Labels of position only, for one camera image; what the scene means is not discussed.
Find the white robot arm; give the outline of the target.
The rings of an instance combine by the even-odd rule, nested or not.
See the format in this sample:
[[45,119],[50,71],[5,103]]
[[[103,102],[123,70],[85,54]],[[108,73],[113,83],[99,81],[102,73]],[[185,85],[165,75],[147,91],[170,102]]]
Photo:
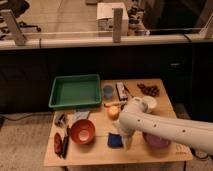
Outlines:
[[135,131],[149,133],[213,155],[213,123],[152,115],[148,103],[133,97],[119,114],[121,135]]

